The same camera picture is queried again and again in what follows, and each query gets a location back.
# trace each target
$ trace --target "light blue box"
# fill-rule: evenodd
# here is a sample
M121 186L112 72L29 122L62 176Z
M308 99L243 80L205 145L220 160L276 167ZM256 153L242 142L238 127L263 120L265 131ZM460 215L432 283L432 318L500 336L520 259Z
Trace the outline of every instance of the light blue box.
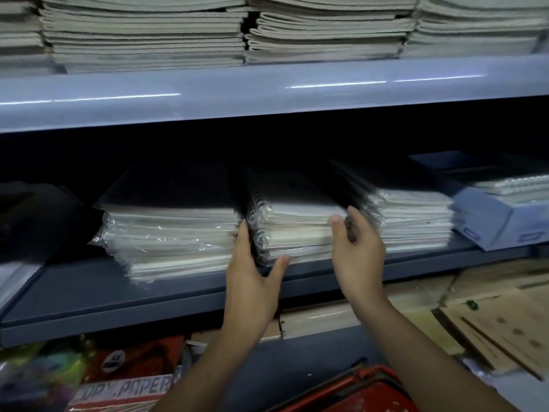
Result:
M456 150L409 157L427 169L440 192L452 198L454 228L484 250L549 241L549 203L512 207L481 189L437 172L482 165L480 158Z

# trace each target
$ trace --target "fingers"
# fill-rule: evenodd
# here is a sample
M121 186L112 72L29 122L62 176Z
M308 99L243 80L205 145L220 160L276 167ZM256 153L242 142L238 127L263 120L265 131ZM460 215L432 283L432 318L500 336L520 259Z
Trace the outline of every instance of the fingers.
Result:
M250 250L250 237L248 234L248 223L246 220L242 221L238 226L238 234L236 242L234 243L234 253L249 254L251 256Z
M282 278L284 277L284 273L289 264L290 256L285 255L279 257L274 263L271 273L269 273L269 276L267 277L267 280L270 281L273 286L277 286L278 289L280 289L280 283L282 282Z
M334 236L334 250L351 244L347 238L345 222L340 215L330 215L330 227L332 228L332 235Z
M357 208L349 206L347 211L353 219L353 225L357 230L357 239L360 240L361 237L367 237L368 235L375 234L375 230L372 228L369 221Z

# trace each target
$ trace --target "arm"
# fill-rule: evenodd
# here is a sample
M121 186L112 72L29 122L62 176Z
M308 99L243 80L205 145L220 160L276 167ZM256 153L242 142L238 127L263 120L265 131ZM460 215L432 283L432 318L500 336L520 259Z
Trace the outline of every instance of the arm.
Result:
M282 277L289 263L283 256L268 277L251 257L248 227L242 222L227 268L223 327L202 358L154 407L153 412L215 411L234 373L259 342L278 306Z
M357 318L373 335L422 412L517 412L495 390L457 364L389 302L381 276L385 246L366 218L349 207L355 243L340 216L330 219L334 270Z

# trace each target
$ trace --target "hand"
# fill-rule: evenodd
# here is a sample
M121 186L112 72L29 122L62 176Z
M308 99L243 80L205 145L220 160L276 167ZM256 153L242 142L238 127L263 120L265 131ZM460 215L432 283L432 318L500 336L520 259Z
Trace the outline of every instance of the hand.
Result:
M353 233L357 240L354 243L349 241L347 228L340 215L330 216L334 236L332 261L339 287L355 309L387 299L381 281L385 245L358 209L349 207L348 211L353 219Z
M289 263L289 256L280 257L269 276L262 277L251 256L248 225L245 220L240 224L227 268L223 331L237 333L242 341L253 345L259 342L275 315L282 277Z

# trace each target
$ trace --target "metal shelf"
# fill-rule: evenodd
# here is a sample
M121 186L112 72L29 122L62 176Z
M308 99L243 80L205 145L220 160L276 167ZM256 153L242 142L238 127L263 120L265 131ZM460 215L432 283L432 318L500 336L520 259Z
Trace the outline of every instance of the metal shelf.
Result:
M535 256L545 247L485 252L457 236L448 249L388 255L384 280ZM133 284L110 257L49 265L0 322L0 344L18 346L74 334L222 309L224 273ZM291 265L281 298L333 291L331 260Z
M549 54L0 78L0 133L549 94Z

